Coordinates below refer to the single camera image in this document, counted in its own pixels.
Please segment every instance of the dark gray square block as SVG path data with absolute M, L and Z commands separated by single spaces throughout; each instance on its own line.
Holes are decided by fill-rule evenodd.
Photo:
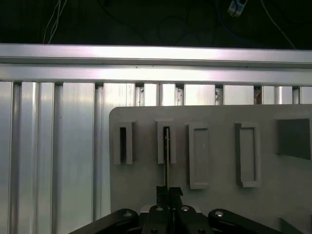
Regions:
M 312 160 L 311 119 L 278 119 L 277 144 L 281 155 Z

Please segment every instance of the rectangular slot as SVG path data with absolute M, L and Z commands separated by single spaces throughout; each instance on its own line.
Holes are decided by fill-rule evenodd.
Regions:
M 255 105 L 262 104 L 262 89 L 259 86 L 253 88 L 253 103 Z
M 124 162 L 127 157 L 127 130 L 120 128 L 120 161 Z
M 114 132 L 114 164 L 132 164 L 132 124 L 133 122 L 117 123 Z
M 170 163 L 176 163 L 176 128 L 172 119 L 156 120 L 157 122 L 157 158 L 158 164 L 164 163 L 165 158 L 165 134 L 168 129 L 170 133 L 169 152 Z
M 260 137 L 256 123 L 235 124 L 236 180 L 242 187 L 260 186 Z
M 165 186 L 169 188 L 169 163 L 170 163 L 170 128 L 163 128 L 164 161 L 165 161 Z
M 208 187 L 208 125 L 189 124 L 190 188 Z

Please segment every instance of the wire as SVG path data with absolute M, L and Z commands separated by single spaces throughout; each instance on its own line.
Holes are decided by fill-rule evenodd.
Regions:
M 216 13 L 215 5 L 214 5 L 212 2 L 210 2 L 209 0 L 203 0 L 203 2 L 208 3 L 209 5 L 211 5 L 211 6 L 213 7 L 213 9 L 214 9 L 214 12 Z M 187 24 L 190 24 L 190 14 L 191 14 L 191 10 L 192 10 L 192 8 L 193 8 L 194 5 L 195 5 L 195 1 L 192 1 L 192 2 L 191 2 L 191 5 L 189 6 L 189 8 L 188 8 L 188 10 L 187 10 L 186 17 L 185 17 L 185 20 L 186 20 Z M 211 41 L 210 46 L 212 46 L 212 45 L 215 43 L 216 30 L 217 30 L 217 27 L 218 27 L 217 22 L 218 22 L 218 17 L 217 17 L 217 15 L 215 15 L 215 24 L 214 24 L 214 26 L 211 27 L 211 28 L 208 28 L 208 30 L 214 29 L 213 37 L 212 37 L 212 41 Z M 199 35 L 198 35 L 199 31 L 195 31 L 195 30 L 193 29 L 193 33 L 196 35 L 197 40 L 199 40 Z M 192 33 L 191 33 L 191 32 L 185 32 L 184 34 L 182 34 L 182 35 L 176 40 L 175 45 L 178 45 L 179 42 L 180 42 L 181 40 L 183 40 L 185 37 L 189 36 L 190 34 L 192 34 Z
M 248 39 L 245 39 L 243 37 L 240 37 L 239 35 L 237 35 L 235 32 L 233 32 L 230 28 L 228 28 L 228 26 L 224 23 L 223 21 L 223 18 L 220 14 L 220 11 L 219 11 L 219 0 L 216 0 L 216 12 L 217 12 L 217 15 L 218 15 L 218 18 L 219 18 L 219 21 L 220 23 L 222 24 L 223 28 L 229 33 L 231 34 L 234 38 L 236 38 L 237 40 L 240 40 L 242 42 L 245 42 L 245 43 L 248 43 L 248 44 L 251 44 L 251 45 L 254 45 L 254 46 L 257 46 L 257 47 L 262 47 L 261 45 L 251 41 L 251 40 L 248 40 Z
M 100 3 L 100 0 L 97 0 L 97 3 L 99 4 L 99 6 L 101 7 L 102 11 L 107 14 L 112 20 L 120 23 L 120 24 L 123 24 L 127 27 L 129 27 L 133 32 L 135 32 L 140 38 L 141 40 L 145 43 L 145 44 L 148 44 L 148 41 L 147 39 L 136 29 L 134 28 L 132 25 L 128 24 L 128 23 L 125 23 L 125 22 L 122 22 L 121 20 L 117 19 L 116 17 L 114 17 L 111 13 L 109 13 L 107 11 L 107 9 Z
M 286 36 L 286 34 L 280 29 L 280 27 L 277 25 L 277 23 L 275 23 L 275 21 L 272 19 L 270 13 L 268 12 L 267 8 L 265 7 L 265 4 L 263 2 L 263 0 L 260 0 L 262 7 L 264 9 L 264 11 L 267 13 L 268 17 L 270 18 L 271 22 L 278 28 L 278 30 L 284 35 L 284 37 L 286 38 L 286 40 L 289 42 L 289 44 L 293 47 L 293 49 L 296 49 L 296 47 L 293 45 L 293 43 L 291 42 L 291 40 Z
M 183 39 L 183 37 L 185 36 L 185 33 L 183 33 L 175 42 L 167 42 L 165 41 L 163 38 L 162 38 L 162 35 L 161 35 L 161 28 L 162 28 L 162 25 L 164 22 L 170 20 L 170 19 L 176 19 L 176 20 L 180 20 L 181 22 L 183 22 L 186 30 L 188 31 L 187 32 L 187 35 L 190 35 L 194 32 L 194 29 L 191 28 L 191 30 L 189 30 L 189 24 L 187 23 L 187 21 L 183 18 L 183 17 L 179 17 L 179 16 L 167 16 L 165 18 L 163 18 L 157 25 L 157 36 L 158 38 L 165 44 L 172 44 L 172 45 L 176 45 L 180 40 Z M 197 39 L 197 43 L 200 43 L 200 39 L 199 39 L 199 36 L 195 33 L 195 37 Z
M 43 41 L 42 41 L 43 44 L 45 43 L 45 37 L 46 37 L 46 33 L 47 33 L 47 30 L 48 30 L 48 27 L 49 27 L 49 25 L 50 25 L 50 23 L 51 23 L 51 21 L 52 21 L 52 18 L 53 18 L 53 16 L 54 16 L 54 13 L 55 13 L 56 9 L 58 8 L 57 20 L 54 22 L 54 24 L 53 24 L 53 26 L 52 26 L 52 28 L 51 28 L 51 31 L 50 31 L 50 39 L 48 40 L 48 44 L 51 43 L 51 41 L 52 41 L 52 39 L 53 39 L 53 36 L 54 36 L 55 32 L 57 31 L 57 28 L 58 28 L 58 25 L 59 25 L 59 18 L 60 18 L 60 16 L 61 16 L 61 14 L 63 13 L 64 7 L 65 7 L 65 5 L 67 4 L 67 1 L 68 1 L 68 0 L 65 0 L 62 9 L 60 8 L 61 0 L 59 0 L 59 1 L 57 2 L 56 6 L 55 6 L 55 8 L 54 8 L 54 11 L 53 11 L 53 13 L 52 13 L 52 16 L 51 16 L 51 18 L 50 18 L 50 20 L 49 20 L 47 26 L 45 27 L 44 36 L 43 36 Z
M 294 22 L 291 19 L 289 19 L 286 14 L 282 11 L 282 9 L 273 1 L 273 0 L 266 0 L 268 1 L 270 4 L 272 4 L 278 11 L 279 13 L 282 15 L 282 17 L 285 19 L 285 21 L 289 24 L 297 24 L 297 25 L 308 25 L 308 24 L 312 24 L 312 20 L 309 21 L 304 21 L 304 22 Z

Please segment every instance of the gray plastic panel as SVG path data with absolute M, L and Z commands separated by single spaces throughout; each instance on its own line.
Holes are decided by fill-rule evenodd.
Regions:
M 244 187 L 260 186 L 260 136 L 257 123 L 235 123 L 236 179 Z
M 312 212 L 297 208 L 280 217 L 281 231 L 284 234 L 312 234 Z
M 205 215 L 223 208 L 280 229 L 279 216 L 297 207 L 312 210 L 312 163 L 276 153 L 276 120 L 311 117 L 312 105 L 115 108 L 109 119 L 110 144 L 115 123 L 135 120 L 136 160 L 133 165 L 114 165 L 111 147 L 111 210 L 128 207 L 139 212 L 145 205 L 156 203 L 156 186 L 164 185 L 164 164 L 158 164 L 155 120 L 173 119 L 176 164 L 170 165 L 170 186 L 182 188 L 183 203 L 198 207 Z M 195 122 L 209 126 L 206 158 L 209 186 L 201 190 L 191 189 L 189 180 L 188 125 Z M 242 188 L 236 182 L 235 123 L 248 122 L 257 123 L 260 139 L 261 184 L 252 189 Z
M 208 187 L 208 125 L 189 124 L 190 188 Z

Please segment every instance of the rectangular recess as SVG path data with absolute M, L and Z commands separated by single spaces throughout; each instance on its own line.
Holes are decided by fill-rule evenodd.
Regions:
M 208 187 L 208 125 L 206 123 L 189 124 L 189 161 L 190 188 Z

